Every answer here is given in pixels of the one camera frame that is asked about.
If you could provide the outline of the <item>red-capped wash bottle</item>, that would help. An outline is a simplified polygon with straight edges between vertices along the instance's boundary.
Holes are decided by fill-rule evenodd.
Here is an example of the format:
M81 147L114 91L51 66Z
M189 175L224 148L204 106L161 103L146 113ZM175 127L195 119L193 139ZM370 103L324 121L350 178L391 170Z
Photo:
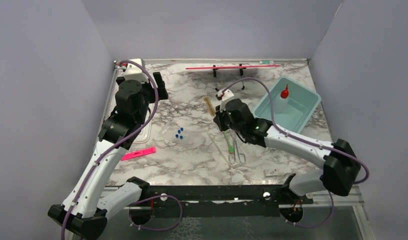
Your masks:
M289 102L289 87L288 84L285 85L285 88L275 97L273 110L275 114L282 113Z

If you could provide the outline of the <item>teal plastic bin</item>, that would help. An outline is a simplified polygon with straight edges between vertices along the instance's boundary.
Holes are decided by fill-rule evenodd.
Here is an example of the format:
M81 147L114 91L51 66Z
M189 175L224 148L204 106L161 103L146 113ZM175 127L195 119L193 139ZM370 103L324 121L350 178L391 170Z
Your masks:
M286 84L288 84L289 101L282 113L274 113L275 123L288 131L299 134L321 102L321 97L314 90L297 81L287 76L281 76L270 89L273 103L275 97L285 88Z

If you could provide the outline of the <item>brown bottle brush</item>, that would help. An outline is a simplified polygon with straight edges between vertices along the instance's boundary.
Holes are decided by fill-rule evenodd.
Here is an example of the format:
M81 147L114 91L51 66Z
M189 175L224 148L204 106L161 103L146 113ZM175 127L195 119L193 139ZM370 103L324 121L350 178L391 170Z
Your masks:
M210 99L206 96L203 98L203 101L206 105L207 111L210 114L211 117L215 117L216 116L216 109L213 106L212 102L210 101Z

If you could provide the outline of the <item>white plastic lid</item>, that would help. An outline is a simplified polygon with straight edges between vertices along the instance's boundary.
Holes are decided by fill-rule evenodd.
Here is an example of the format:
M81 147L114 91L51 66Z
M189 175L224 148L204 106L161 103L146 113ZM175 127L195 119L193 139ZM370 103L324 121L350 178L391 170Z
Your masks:
M151 120L142 130L141 132L135 137L133 143L134 144L144 144L146 143L151 137L151 130L152 130L152 123Z

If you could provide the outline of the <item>metal scissors forceps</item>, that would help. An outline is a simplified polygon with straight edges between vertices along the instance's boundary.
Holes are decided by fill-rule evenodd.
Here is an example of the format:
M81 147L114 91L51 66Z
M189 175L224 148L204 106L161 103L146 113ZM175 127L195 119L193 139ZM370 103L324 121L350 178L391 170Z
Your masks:
M245 164L247 162L246 156L239 149L237 142L237 135L235 133L229 133L232 143L231 143L231 153L228 156L228 163L233 165L235 163Z

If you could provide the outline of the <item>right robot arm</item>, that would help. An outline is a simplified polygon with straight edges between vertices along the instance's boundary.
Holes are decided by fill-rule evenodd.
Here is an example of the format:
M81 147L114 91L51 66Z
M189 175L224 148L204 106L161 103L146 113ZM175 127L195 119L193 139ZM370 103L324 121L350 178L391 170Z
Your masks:
M346 197L362 167L347 141L329 142L293 135L278 124L254 117L247 104L238 98L216 106L213 121L220 131L232 130L246 144L281 150L318 168L304 174L293 173L287 178L280 196L288 204L323 190Z

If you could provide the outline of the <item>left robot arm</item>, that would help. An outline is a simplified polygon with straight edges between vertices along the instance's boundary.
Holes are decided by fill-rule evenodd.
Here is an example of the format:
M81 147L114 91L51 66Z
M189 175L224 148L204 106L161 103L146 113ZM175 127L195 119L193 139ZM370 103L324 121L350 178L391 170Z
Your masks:
M125 72L116 82L115 106L102 123L86 169L68 197L48 210L61 226L62 240L74 235L96 240L116 213L132 202L141 206L149 200L149 191L135 183L126 183L104 198L101 194L135 138L152 121L159 102L168 99L168 92L160 72Z

